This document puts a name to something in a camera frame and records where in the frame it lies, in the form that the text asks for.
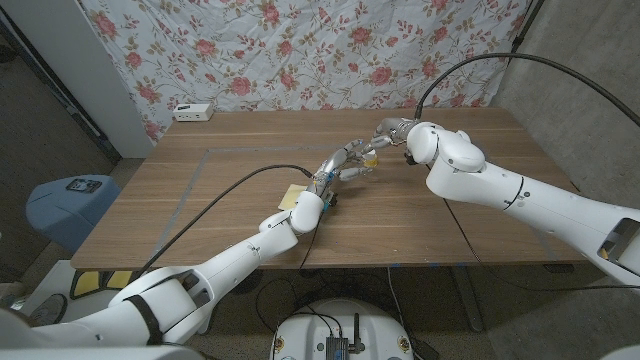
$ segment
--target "yellow sticky note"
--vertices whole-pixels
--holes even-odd
[[[290,210],[296,207],[296,200],[298,199],[298,196],[300,195],[301,192],[303,192],[306,189],[307,187],[302,185],[295,185],[295,184],[289,185],[289,189],[284,194],[282,201],[280,201],[280,205],[278,205],[278,209]]]

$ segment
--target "wooden table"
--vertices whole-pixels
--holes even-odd
[[[413,110],[339,110],[215,114],[209,122],[175,123],[76,252],[77,269],[136,269],[211,199],[259,167],[290,163],[312,172],[335,149],[368,138],[385,117]],[[425,109],[423,120],[465,130],[488,159],[512,171],[575,191],[569,179],[503,109]],[[338,206],[323,217],[305,267],[476,264],[442,199],[425,185],[428,169],[408,166],[404,148],[379,152],[366,177],[336,182]],[[227,195],[155,265],[203,262],[258,231],[278,212],[301,173],[261,173]],[[573,262],[582,256],[560,241],[490,208],[450,202],[483,262]],[[310,235],[264,268],[297,268]]]

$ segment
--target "gray wall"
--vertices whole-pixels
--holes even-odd
[[[126,158],[146,157],[153,145],[75,0],[0,0],[29,41]]]
[[[519,53],[590,77],[640,113],[640,2],[547,0]],[[640,208],[640,128],[559,71],[513,60],[492,106],[516,117],[586,195]]]

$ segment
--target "black strap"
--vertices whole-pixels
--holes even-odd
[[[145,324],[147,324],[147,329],[149,330],[149,341],[147,341],[147,345],[160,345],[162,344],[162,336],[164,335],[162,331],[160,331],[160,323],[158,323],[158,319],[151,311],[149,304],[142,298],[140,295],[133,295],[131,297],[126,298],[125,300],[130,301],[133,306],[138,309],[140,315],[144,319]]]

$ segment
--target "yellow object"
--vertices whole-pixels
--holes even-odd
[[[82,273],[73,289],[73,296],[80,296],[88,292],[96,291],[100,288],[100,273],[90,271]]]
[[[111,275],[111,278],[107,282],[107,287],[111,289],[123,289],[129,284],[132,271],[116,271]]]
[[[300,193],[306,189],[307,187],[302,185],[289,185],[289,189],[287,189],[287,192],[284,194],[282,201],[280,201],[278,209],[290,210],[296,207],[296,200],[298,199],[298,196],[300,196]]]
[[[363,163],[364,167],[374,168],[378,166],[378,155],[375,155],[371,160],[365,160]]]

